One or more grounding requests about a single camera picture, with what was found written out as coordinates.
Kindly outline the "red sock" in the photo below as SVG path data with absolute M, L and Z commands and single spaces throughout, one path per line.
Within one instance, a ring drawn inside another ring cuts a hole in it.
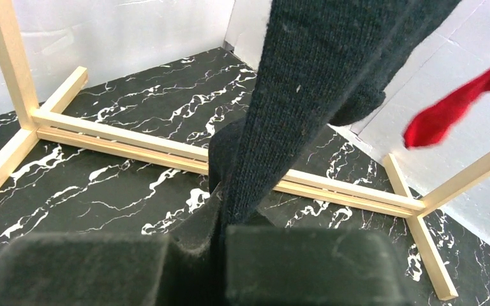
M 403 133 L 404 147 L 413 149 L 440 143 L 487 92 L 490 92 L 490 68 L 418 113 Z

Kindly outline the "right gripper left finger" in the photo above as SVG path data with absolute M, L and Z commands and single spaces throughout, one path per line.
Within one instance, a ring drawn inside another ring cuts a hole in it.
M 165 234 L 35 233 L 0 253 L 0 305 L 219 305 L 221 191 Z

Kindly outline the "wooden clothes rack frame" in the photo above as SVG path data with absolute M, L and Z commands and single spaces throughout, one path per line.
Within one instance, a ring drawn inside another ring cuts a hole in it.
M 47 102 L 39 106 L 11 1 L 0 1 L 0 67 L 20 121 L 20 130 L 0 150 L 0 187 L 39 140 L 202 175 L 207 173 L 206 149 L 64 115 L 64 109 L 87 83 L 84 67 L 78 67 Z M 385 157 L 384 165 L 393 193 L 296 170 L 290 170 L 276 190 L 405 218 L 437 297 L 440 300 L 457 297 L 455 285 L 433 244 L 424 217 L 489 177 L 490 152 L 421 200 L 411 198 L 392 154 Z

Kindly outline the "black sock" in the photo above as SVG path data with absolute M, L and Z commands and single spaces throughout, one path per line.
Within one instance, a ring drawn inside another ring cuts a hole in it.
M 221 223 L 241 224 L 322 130 L 367 117 L 457 1 L 273 1 L 246 115 L 209 142 Z

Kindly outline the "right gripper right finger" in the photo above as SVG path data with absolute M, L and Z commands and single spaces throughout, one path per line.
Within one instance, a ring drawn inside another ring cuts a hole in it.
M 227 305 L 411 305 L 390 238 L 363 229 L 226 224 Z

